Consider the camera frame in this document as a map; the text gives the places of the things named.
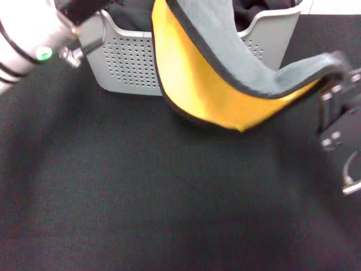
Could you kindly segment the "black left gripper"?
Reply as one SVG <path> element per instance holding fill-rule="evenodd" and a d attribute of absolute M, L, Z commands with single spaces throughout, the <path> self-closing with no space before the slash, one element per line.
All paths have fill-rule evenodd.
<path fill-rule="evenodd" d="M 55 0 L 55 7 L 73 24 L 82 24 L 112 0 Z"/>

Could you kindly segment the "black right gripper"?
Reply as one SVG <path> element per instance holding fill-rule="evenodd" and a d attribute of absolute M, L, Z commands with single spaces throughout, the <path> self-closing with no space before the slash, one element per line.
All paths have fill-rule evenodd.
<path fill-rule="evenodd" d="M 356 107 L 360 104 L 361 67 L 349 72 L 344 86 L 337 84 L 321 93 L 318 132 L 324 151 L 361 150 L 361 107 Z M 356 108 L 341 116 L 343 106 Z"/>

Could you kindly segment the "grey and yellow microfibre towel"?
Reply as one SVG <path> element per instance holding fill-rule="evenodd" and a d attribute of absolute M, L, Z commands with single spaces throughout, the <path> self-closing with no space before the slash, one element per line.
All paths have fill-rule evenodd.
<path fill-rule="evenodd" d="M 310 93 L 346 64 L 323 53 L 274 71 L 240 38 L 232 0 L 155 0 L 151 15 L 163 96 L 194 119 L 243 132 Z"/>

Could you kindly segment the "grey perforated plastic storage box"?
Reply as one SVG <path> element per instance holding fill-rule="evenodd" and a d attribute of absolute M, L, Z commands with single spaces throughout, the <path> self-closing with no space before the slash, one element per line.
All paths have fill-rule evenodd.
<path fill-rule="evenodd" d="M 258 13 L 238 34 L 248 50 L 274 71 L 280 68 L 301 13 L 302 3 L 283 10 Z M 87 56 L 98 84 L 115 93 L 161 94 L 155 71 L 152 34 L 119 28 L 106 10 L 82 25 L 80 43 L 88 45 L 105 30 L 104 44 Z"/>

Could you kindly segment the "black tablecloth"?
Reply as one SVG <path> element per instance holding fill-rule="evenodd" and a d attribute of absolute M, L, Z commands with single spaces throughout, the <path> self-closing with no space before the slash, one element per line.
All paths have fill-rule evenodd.
<path fill-rule="evenodd" d="M 198 126 L 53 58 L 0 95 L 0 271 L 361 271 L 318 116 Z"/>

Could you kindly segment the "black crumpled cloth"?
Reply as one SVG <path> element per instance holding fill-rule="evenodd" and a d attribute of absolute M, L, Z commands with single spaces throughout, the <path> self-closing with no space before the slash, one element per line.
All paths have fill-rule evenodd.
<path fill-rule="evenodd" d="M 293 8 L 303 0 L 232 0 L 237 31 L 250 26 L 255 16 L 267 10 Z M 106 12 L 123 30 L 151 31 L 151 14 L 155 0 L 111 0 Z"/>

